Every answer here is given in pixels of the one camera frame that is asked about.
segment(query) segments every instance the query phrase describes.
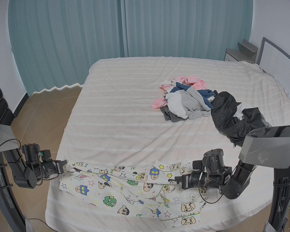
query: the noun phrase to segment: curtain fold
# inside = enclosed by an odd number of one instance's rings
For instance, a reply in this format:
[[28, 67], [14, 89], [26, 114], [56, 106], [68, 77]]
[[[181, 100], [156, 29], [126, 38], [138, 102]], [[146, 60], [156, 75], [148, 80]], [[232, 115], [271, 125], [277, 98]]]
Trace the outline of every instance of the curtain fold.
[[13, 0], [8, 27], [28, 95], [83, 84], [99, 59], [223, 60], [249, 40], [253, 0]]

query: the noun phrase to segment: black garment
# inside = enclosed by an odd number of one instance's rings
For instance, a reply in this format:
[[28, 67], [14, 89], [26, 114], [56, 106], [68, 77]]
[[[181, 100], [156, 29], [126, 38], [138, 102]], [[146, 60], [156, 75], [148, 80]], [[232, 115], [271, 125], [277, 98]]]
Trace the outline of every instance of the black garment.
[[224, 133], [235, 146], [242, 146], [251, 130], [265, 127], [258, 107], [244, 109], [242, 113], [245, 117], [239, 120], [233, 117], [238, 105], [235, 98], [228, 92], [217, 93], [215, 90], [214, 93], [216, 96], [211, 102], [214, 108], [211, 110], [213, 122], [218, 131]]
[[164, 114], [164, 119], [166, 121], [171, 120], [172, 122], [178, 122], [178, 121], [187, 119], [187, 118], [177, 117], [175, 114], [171, 113], [171, 111], [168, 109], [168, 106], [161, 107], [160, 110]]

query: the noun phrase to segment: headboard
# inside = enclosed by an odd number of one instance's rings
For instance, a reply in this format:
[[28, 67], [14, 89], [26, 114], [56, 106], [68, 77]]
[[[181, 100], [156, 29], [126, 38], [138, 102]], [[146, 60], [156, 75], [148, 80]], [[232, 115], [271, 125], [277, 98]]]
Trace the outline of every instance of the headboard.
[[274, 76], [290, 94], [290, 55], [263, 37], [257, 64], [264, 72]]

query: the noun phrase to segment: bed sheet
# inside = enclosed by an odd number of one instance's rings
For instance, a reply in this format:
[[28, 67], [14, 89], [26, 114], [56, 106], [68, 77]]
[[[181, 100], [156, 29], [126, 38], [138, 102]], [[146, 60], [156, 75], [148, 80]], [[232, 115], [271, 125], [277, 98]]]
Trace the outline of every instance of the bed sheet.
[[[150, 165], [202, 159], [211, 149], [224, 150], [224, 163], [236, 166], [240, 147], [221, 135], [211, 117], [172, 123], [151, 103], [163, 96], [159, 84], [177, 75], [197, 75], [209, 89], [228, 91], [237, 102], [259, 107], [273, 126], [290, 124], [290, 99], [270, 75], [247, 62], [178, 57], [99, 60], [90, 68], [72, 110], [57, 158], [95, 164]], [[46, 222], [57, 231], [217, 231], [256, 214], [271, 203], [273, 170], [257, 167], [243, 194], [222, 197], [201, 211], [202, 221], [166, 229], [158, 219], [119, 216], [79, 201], [50, 182]], [[212, 201], [216, 190], [208, 191]]]

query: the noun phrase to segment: tiled floor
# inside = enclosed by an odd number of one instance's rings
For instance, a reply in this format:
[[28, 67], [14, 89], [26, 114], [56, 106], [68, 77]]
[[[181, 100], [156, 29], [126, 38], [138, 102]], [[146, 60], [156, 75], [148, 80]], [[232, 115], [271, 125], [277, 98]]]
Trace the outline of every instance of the tiled floor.
[[[80, 91], [80, 86], [74, 86], [33, 94], [12, 122], [11, 127], [15, 137], [22, 144], [37, 143], [42, 150], [49, 149], [52, 158], [55, 159], [64, 128]], [[10, 182], [14, 184], [10, 168], [7, 167], [6, 170], [10, 176]], [[35, 189], [19, 188], [16, 184], [12, 187], [20, 209], [28, 218], [36, 217], [45, 221], [48, 187], [49, 181], [44, 181]], [[226, 232], [262, 231], [269, 213], [270, 206]], [[37, 232], [52, 231], [40, 221], [33, 220], [31, 223]], [[12, 231], [1, 212], [0, 225], [1, 232]]]

